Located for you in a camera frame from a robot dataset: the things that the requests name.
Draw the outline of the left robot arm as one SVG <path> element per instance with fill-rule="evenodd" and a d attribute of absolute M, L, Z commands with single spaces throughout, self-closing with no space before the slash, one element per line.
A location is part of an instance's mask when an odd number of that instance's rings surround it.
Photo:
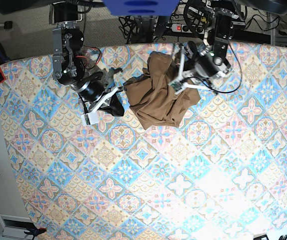
<path fill-rule="evenodd" d="M 178 74 L 170 83 L 175 94 L 186 89 L 209 90 L 221 93 L 213 82 L 224 78 L 232 69 L 226 58 L 232 48 L 235 19 L 245 20 L 234 0 L 189 0 L 183 17 L 188 29 L 202 40 L 197 46 L 189 41 L 181 47 Z"/>

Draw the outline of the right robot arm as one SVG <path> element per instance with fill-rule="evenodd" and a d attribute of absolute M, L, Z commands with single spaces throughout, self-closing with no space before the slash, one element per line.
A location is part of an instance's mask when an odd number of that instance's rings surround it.
<path fill-rule="evenodd" d="M 117 94 L 121 88 L 104 84 L 103 72 L 86 73 L 87 58 L 82 54 L 84 33 L 77 26 L 92 8 L 103 8 L 93 0 L 62 0 L 50 4 L 49 23 L 55 25 L 53 36 L 53 78 L 61 85 L 71 86 L 83 106 L 84 117 L 97 111 L 122 117 L 124 107 Z"/>

